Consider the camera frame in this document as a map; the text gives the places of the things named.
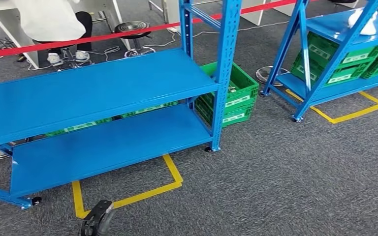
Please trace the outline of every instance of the white label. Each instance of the white label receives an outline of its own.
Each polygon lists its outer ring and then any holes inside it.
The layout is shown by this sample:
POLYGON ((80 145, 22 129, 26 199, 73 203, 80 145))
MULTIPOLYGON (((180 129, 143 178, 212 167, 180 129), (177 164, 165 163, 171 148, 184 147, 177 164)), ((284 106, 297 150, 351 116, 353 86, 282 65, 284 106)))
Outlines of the white label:
POLYGON ((328 80, 328 84, 335 83, 335 82, 342 81, 342 80, 347 80, 347 79, 351 78, 351 76, 352 76, 352 74, 331 78, 331 79, 328 80))
MULTIPOLYGON (((304 73, 305 74, 305 69, 303 66, 298 66, 296 69, 298 69, 300 72, 304 73)), ((313 74, 313 73, 309 73, 309 76, 311 77, 311 80, 315 81, 316 80, 316 75, 313 74)))
POLYGON ((314 44, 309 45, 309 50, 310 50, 311 52, 314 52, 314 53, 320 55, 321 57, 323 57, 323 58, 325 58, 325 59, 327 59, 327 60, 330 59, 330 57, 331 57, 331 54, 329 54, 328 52, 326 52, 326 51, 324 51, 324 50, 318 48, 318 47, 315 46, 314 44))
POLYGON ((161 105, 158 105, 158 106, 146 108, 144 110, 136 111, 135 113, 139 114, 139 113, 143 113, 143 112, 149 112, 149 111, 152 111, 152 110, 155 110, 155 109, 160 109, 160 108, 163 108, 163 107, 164 107, 164 104, 161 104, 161 105))
POLYGON ((234 100, 234 101, 230 101, 230 102, 227 102, 225 104, 225 107, 230 107, 230 106, 234 106, 240 102, 244 102, 244 101, 247 101, 250 99, 250 95, 247 95, 245 97, 242 97, 242 98, 238 98, 237 100, 234 100))
POLYGON ((361 54, 361 55, 353 56, 353 57, 349 57, 349 58, 345 58, 344 61, 343 61, 343 63, 348 63, 348 62, 363 60, 363 59, 366 59, 366 58, 369 58, 369 53, 361 54))
POLYGON ((242 113, 242 114, 239 114, 239 115, 236 115, 236 116, 233 116, 233 117, 228 117, 228 118, 225 118, 222 120, 223 123, 227 123, 227 122, 230 122, 230 121, 233 121, 235 119, 240 119, 240 118, 243 118, 245 117, 246 114, 242 113))
POLYGON ((92 122, 88 122, 88 123, 84 123, 84 124, 75 125, 75 126, 72 126, 72 127, 69 127, 69 128, 65 128, 64 131, 70 132, 70 131, 73 131, 73 130, 78 130, 78 129, 82 129, 82 128, 86 128, 86 127, 90 127, 90 126, 94 126, 94 125, 97 125, 97 123, 95 121, 92 121, 92 122))

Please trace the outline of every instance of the black pants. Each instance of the black pants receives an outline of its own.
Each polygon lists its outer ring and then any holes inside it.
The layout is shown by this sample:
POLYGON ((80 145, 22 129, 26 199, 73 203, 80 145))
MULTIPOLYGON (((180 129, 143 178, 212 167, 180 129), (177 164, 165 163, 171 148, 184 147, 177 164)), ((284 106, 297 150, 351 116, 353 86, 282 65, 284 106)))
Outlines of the black pants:
MULTIPOLYGON (((88 12, 80 11, 76 13, 76 18, 77 20, 83 24, 83 26, 86 29, 86 32, 82 35, 80 38, 89 38, 92 36, 92 16, 88 12)), ((57 54, 62 54, 62 48, 52 48, 49 49, 49 53, 57 53, 57 54)), ((87 51, 90 52, 92 51, 92 43, 81 43, 77 45, 77 50, 78 51, 87 51)))

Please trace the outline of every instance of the white shirt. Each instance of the white shirt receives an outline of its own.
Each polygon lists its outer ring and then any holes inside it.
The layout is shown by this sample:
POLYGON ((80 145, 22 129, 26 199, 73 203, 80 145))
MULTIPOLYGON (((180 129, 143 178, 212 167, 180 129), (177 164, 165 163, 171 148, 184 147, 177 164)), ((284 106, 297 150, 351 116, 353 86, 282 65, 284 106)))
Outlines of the white shirt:
POLYGON ((86 32, 68 0, 12 0, 21 14, 21 28, 42 42, 74 40, 86 32))

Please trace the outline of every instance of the red barrier rope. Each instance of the red barrier rope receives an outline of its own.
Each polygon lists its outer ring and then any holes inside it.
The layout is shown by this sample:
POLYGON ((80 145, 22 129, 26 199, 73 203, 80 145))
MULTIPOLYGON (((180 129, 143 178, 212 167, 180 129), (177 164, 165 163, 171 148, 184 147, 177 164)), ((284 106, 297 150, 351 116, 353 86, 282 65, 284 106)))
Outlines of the red barrier rope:
MULTIPOLYGON (((265 3, 265 4, 261 4, 261 5, 257 5, 257 6, 244 8, 244 9, 241 10, 241 14, 266 10, 266 9, 269 9, 269 8, 289 5, 289 4, 292 4, 292 3, 296 3, 296 0, 280 0, 280 1, 275 1, 275 2, 265 3)), ((211 15, 211 17, 213 17, 214 19, 220 19, 222 17, 222 15, 220 13, 217 13, 217 14, 211 15)), ((193 19, 193 23, 200 23, 200 22, 202 22, 202 20, 199 19, 199 18, 193 19)), ((79 44, 79 43, 97 42, 97 41, 108 40, 108 39, 112 39, 112 38, 119 38, 119 37, 122 37, 122 36, 128 36, 128 35, 132 35, 132 34, 144 33, 144 32, 149 32, 149 31, 164 30, 166 28, 176 27, 176 26, 179 26, 179 25, 180 25, 180 23, 176 22, 176 23, 164 24, 164 25, 159 25, 159 26, 153 26, 153 27, 149 27, 149 28, 145 28, 145 29, 133 30, 133 31, 129 31, 129 32, 113 33, 113 34, 108 34, 108 35, 94 36, 94 37, 90 37, 90 38, 80 38, 80 39, 76 39, 76 40, 63 41, 63 42, 30 45, 30 46, 21 47, 21 48, 3 49, 3 50, 0 50, 0 57, 10 56, 10 55, 15 55, 15 54, 21 54, 21 53, 27 53, 27 52, 33 52, 33 51, 41 51, 41 50, 46 50, 46 49, 50 49, 50 48, 65 47, 65 46, 79 44)))

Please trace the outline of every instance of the shelf board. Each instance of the shelf board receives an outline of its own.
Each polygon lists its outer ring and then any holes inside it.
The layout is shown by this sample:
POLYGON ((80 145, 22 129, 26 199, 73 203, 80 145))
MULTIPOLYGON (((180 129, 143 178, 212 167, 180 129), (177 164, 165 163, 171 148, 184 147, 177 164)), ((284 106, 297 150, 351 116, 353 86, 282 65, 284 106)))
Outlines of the shelf board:
POLYGON ((10 194, 21 197, 210 142, 186 104, 14 148, 10 194))
MULTIPOLYGON (((348 28, 348 18, 356 10, 358 9, 309 18, 307 19, 308 30, 340 44, 350 30, 348 28)), ((349 51, 378 45, 378 15, 374 24, 377 29, 377 34, 358 36, 354 44, 349 48, 349 51)))
MULTIPOLYGON (((286 88, 290 89, 300 98, 306 98, 305 94, 305 82, 300 78, 292 75, 291 73, 286 73, 276 77, 276 79, 281 82, 286 88)), ((370 78, 370 79, 363 79, 359 78, 356 80, 352 80, 349 82, 344 82, 341 84, 326 86, 321 88, 313 98, 311 105, 318 105, 324 102, 328 102, 340 97, 344 97, 356 92, 360 92, 363 90, 371 89, 378 86, 378 75, 370 78)))
POLYGON ((0 84, 0 144, 216 91, 181 49, 0 84))

